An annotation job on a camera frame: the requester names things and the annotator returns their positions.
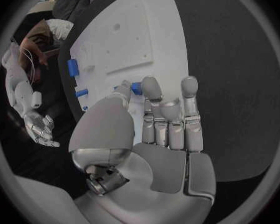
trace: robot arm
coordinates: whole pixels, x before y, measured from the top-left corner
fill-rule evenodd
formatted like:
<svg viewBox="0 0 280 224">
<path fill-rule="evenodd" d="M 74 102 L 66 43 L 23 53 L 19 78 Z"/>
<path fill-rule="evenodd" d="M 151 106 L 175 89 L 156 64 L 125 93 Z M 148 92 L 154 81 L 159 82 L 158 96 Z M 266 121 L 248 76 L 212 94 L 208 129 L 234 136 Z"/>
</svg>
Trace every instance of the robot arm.
<svg viewBox="0 0 280 224">
<path fill-rule="evenodd" d="M 5 87 L 10 105 L 24 119 L 26 130 L 34 142 L 59 147 L 58 142 L 52 141 L 54 122 L 48 115 L 42 117 L 34 109 L 41 106 L 41 93 L 34 92 L 25 71 L 18 63 L 19 46 L 11 43 L 2 58 L 6 69 Z"/>
</svg>

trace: robotic hand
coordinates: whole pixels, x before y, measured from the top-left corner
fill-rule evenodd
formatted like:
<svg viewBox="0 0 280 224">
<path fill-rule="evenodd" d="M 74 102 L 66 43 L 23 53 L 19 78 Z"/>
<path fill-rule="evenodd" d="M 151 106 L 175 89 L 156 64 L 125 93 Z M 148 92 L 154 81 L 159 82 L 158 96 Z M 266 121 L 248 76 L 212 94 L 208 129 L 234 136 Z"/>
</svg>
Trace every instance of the robotic hand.
<svg viewBox="0 0 280 224">
<path fill-rule="evenodd" d="M 69 151 L 76 167 L 89 175 L 90 188 L 79 208 L 102 224 L 202 223 L 214 203 L 216 181 L 211 159 L 202 153 L 197 80 L 181 81 L 182 101 L 165 101 L 154 77 L 145 77 L 141 87 L 142 143 L 133 146 L 128 82 L 98 101 L 76 126 Z"/>
<path fill-rule="evenodd" d="M 24 119 L 26 130 L 35 143 L 59 147 L 58 142 L 52 141 L 53 119 L 48 115 L 42 117 L 34 110 L 41 106 L 41 93 L 33 92 L 25 71 L 18 63 L 19 53 L 20 47 L 11 43 L 1 61 L 6 69 L 8 101 Z"/>
</svg>

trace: blue block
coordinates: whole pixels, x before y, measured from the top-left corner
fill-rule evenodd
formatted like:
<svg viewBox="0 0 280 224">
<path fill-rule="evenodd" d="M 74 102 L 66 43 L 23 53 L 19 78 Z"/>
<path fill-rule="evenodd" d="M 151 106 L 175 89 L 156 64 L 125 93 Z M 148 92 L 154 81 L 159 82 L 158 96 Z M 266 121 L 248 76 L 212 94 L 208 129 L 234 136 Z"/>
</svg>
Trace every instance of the blue block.
<svg viewBox="0 0 280 224">
<path fill-rule="evenodd" d="M 79 68 L 78 68 L 77 60 L 75 60 L 75 59 L 68 60 L 67 67 L 68 67 L 69 75 L 71 77 L 79 75 Z"/>
<path fill-rule="evenodd" d="M 81 91 L 77 91 L 76 92 L 76 97 L 84 96 L 86 94 L 88 94 L 88 90 L 87 89 L 84 89 L 84 90 L 81 90 Z"/>
<path fill-rule="evenodd" d="M 132 83 L 131 90 L 134 92 L 135 95 L 141 96 L 142 95 L 141 82 Z"/>
</svg>

